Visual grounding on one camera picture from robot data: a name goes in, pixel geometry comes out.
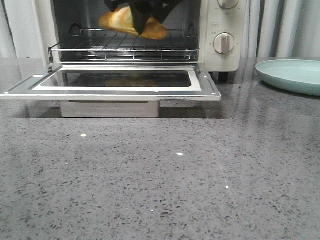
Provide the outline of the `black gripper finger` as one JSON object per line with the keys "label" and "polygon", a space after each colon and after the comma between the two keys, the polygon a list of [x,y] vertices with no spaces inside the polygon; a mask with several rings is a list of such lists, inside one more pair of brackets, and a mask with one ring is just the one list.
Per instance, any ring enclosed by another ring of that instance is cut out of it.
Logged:
{"label": "black gripper finger", "polygon": [[145,29],[145,24],[152,15],[152,5],[148,0],[105,0],[104,4],[110,12],[118,8],[130,7],[133,16],[133,25],[141,35]]}
{"label": "black gripper finger", "polygon": [[181,2],[182,0],[157,0],[153,6],[152,17],[163,24],[173,9]]}

